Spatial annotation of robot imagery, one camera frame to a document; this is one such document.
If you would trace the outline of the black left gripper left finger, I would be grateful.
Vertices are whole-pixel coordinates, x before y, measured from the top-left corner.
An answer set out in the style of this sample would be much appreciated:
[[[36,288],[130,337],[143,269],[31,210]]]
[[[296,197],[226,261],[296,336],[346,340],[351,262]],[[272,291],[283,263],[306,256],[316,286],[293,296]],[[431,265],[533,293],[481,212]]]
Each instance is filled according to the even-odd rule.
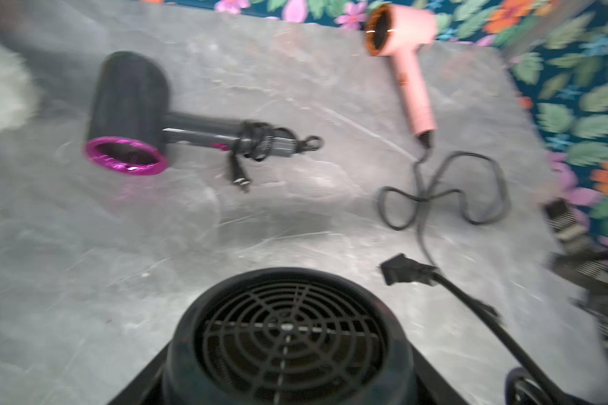
[[[162,379],[169,344],[108,405],[162,405]]]

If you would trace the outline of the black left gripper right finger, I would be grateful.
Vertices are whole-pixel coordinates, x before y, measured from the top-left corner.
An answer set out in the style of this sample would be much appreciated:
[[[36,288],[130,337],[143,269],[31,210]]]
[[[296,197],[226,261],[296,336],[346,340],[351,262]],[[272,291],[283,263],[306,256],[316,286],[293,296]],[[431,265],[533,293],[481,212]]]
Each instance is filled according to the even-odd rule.
[[[459,393],[441,376],[415,347],[412,347],[416,380],[416,403],[421,405],[467,405]]]

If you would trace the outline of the dark grey hair dryer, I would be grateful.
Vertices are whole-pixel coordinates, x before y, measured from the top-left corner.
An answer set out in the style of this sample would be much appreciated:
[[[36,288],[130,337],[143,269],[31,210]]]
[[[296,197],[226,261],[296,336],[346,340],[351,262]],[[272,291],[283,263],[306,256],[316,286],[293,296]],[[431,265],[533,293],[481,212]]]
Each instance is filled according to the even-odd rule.
[[[84,152],[89,160],[127,175],[158,175],[169,165],[167,145],[188,143],[227,154],[231,183],[251,179],[241,158],[261,162],[317,151],[322,138],[300,139],[264,121],[194,116],[170,110],[170,85],[161,68],[134,52],[114,52],[101,65]]]
[[[340,276],[265,268],[185,311],[168,345],[169,404],[414,404],[411,347],[376,295]]]

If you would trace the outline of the pink hair dryer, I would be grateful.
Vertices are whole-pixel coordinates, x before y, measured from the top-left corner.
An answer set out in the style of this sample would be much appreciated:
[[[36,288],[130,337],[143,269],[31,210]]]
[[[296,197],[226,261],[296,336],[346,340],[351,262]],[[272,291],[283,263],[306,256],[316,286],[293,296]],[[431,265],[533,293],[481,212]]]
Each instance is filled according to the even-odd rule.
[[[410,129],[427,138],[437,128],[417,52],[435,40],[437,21],[426,9],[385,3],[366,24],[366,48],[374,57],[389,57],[405,102]]]

